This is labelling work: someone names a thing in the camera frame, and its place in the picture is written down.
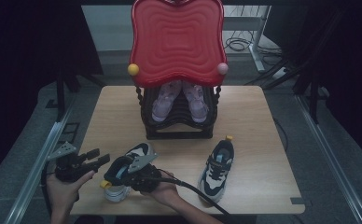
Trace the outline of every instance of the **pink ball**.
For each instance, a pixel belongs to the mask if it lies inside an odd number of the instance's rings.
[[[228,65],[225,63],[220,63],[218,67],[216,68],[218,70],[218,73],[221,75],[226,75],[228,73]]]

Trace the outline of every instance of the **black and white sneaker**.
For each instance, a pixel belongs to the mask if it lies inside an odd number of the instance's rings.
[[[154,154],[154,150],[151,147],[151,145],[149,143],[141,143],[135,147],[133,147],[132,149],[130,149],[125,156],[132,158],[132,160],[134,160],[134,158],[136,157],[140,157],[140,156],[146,156],[146,155],[152,155]],[[120,164],[112,164],[111,166],[115,166],[117,167],[115,170],[119,170],[118,174],[114,177],[118,177],[121,176],[123,172],[125,172],[128,167],[129,164],[124,165],[123,163]],[[124,186],[124,185],[113,185],[111,187],[106,187],[105,184],[102,185],[102,187],[105,189],[105,197],[107,200],[114,202],[114,203],[119,203],[121,201],[123,201],[130,193],[131,191],[131,187],[130,186]]]
[[[225,192],[227,176],[234,160],[231,137],[221,140],[208,157],[206,167],[199,179],[199,190],[218,203]]]

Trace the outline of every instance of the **red stool seat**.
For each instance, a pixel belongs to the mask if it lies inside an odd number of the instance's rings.
[[[219,0],[136,0],[130,64],[136,86],[158,87],[172,80],[214,87],[224,75],[223,7]]]

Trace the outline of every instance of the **red chair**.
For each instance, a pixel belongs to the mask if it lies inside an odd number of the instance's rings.
[[[227,67],[222,45],[223,7],[220,0],[136,0],[132,6],[134,40],[129,74],[137,87],[146,137],[211,138],[220,85]],[[160,86],[185,80],[203,86],[209,115],[203,123],[190,118],[188,101],[180,94],[164,122],[151,118]],[[144,97],[140,88],[144,88]],[[184,123],[201,132],[160,133]]]

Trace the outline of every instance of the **human hand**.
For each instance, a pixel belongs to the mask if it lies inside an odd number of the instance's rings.
[[[160,171],[160,173],[161,177],[163,178],[174,177],[172,173],[166,173],[163,171]],[[160,182],[159,185],[152,192],[141,192],[141,194],[145,196],[150,196],[158,203],[164,204],[166,206],[172,206],[174,203],[177,203],[181,199],[175,184],[167,182]]]
[[[62,182],[56,178],[56,175],[50,175],[47,178],[47,191],[52,205],[52,211],[70,212],[76,201],[79,189],[83,184],[88,182],[94,174],[94,171],[90,171],[74,183]]]

